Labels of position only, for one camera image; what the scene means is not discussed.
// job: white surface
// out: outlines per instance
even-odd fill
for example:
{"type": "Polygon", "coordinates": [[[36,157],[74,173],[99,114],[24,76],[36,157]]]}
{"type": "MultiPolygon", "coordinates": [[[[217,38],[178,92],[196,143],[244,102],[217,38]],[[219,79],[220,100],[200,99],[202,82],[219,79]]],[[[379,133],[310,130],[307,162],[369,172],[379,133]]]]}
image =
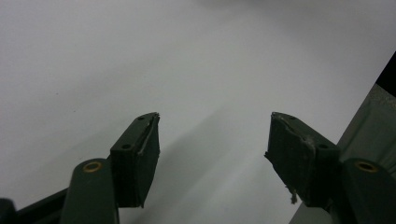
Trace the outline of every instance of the white surface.
{"type": "Polygon", "coordinates": [[[67,187],[141,114],[161,113],[145,209],[122,223],[287,223],[263,157],[272,111],[337,142],[395,50],[396,3],[2,1],[0,194],[67,187]]]}

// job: white table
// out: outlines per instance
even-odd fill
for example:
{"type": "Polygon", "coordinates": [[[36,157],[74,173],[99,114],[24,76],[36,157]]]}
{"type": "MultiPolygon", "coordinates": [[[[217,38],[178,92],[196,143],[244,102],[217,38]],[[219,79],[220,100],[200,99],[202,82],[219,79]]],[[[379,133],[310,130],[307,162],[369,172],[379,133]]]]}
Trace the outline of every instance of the white table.
{"type": "Polygon", "coordinates": [[[394,0],[2,1],[0,193],[68,186],[161,114],[144,209],[121,223],[288,223],[272,111],[338,141],[396,49],[394,0]]]}

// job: screw hole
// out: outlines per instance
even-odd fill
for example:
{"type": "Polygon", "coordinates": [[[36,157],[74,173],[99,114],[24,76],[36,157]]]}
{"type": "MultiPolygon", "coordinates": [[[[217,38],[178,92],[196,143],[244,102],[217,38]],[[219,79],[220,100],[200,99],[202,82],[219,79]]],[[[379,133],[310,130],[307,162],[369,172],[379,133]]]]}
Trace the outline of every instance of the screw hole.
{"type": "Polygon", "coordinates": [[[369,162],[365,161],[357,161],[355,162],[355,165],[362,171],[368,172],[368,173],[375,173],[378,171],[378,168],[376,166],[372,165],[369,162]]]}
{"type": "Polygon", "coordinates": [[[320,148],[329,148],[328,146],[324,145],[324,144],[320,144],[319,145],[320,148]]]}
{"type": "Polygon", "coordinates": [[[86,165],[84,165],[84,167],[82,168],[82,170],[85,173],[93,173],[96,172],[98,170],[100,170],[102,168],[102,163],[99,161],[92,161],[86,165]]]}

